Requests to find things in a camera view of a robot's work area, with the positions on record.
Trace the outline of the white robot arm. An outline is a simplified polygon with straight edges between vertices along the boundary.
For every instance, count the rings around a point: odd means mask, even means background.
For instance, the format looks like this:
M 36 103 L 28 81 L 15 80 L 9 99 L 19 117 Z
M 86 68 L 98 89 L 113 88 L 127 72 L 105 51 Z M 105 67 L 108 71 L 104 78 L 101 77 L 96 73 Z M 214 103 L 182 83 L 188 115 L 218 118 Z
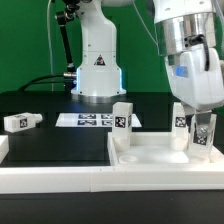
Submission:
M 89 100 L 123 94 L 116 63 L 116 27 L 102 8 L 135 0 L 75 0 L 72 14 L 82 30 L 82 63 L 72 94 Z M 195 116 L 196 131 L 212 132 L 211 110 L 224 105 L 224 83 L 215 49 L 215 18 L 223 16 L 221 0 L 146 0 L 154 18 L 158 52 L 164 57 L 171 91 Z

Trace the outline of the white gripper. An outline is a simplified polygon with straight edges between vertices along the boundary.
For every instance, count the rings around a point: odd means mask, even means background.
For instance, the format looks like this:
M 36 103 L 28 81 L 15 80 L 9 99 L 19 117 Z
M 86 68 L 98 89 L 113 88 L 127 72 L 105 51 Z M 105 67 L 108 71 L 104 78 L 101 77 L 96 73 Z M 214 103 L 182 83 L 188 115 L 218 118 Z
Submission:
M 172 94 L 182 101 L 186 116 L 195 113 L 196 132 L 207 136 L 210 132 L 211 112 L 224 104 L 224 83 L 219 56 L 214 48 L 209 49 L 210 68 L 205 70 L 205 53 L 198 45 L 192 51 L 180 55 L 175 65 L 165 66 Z

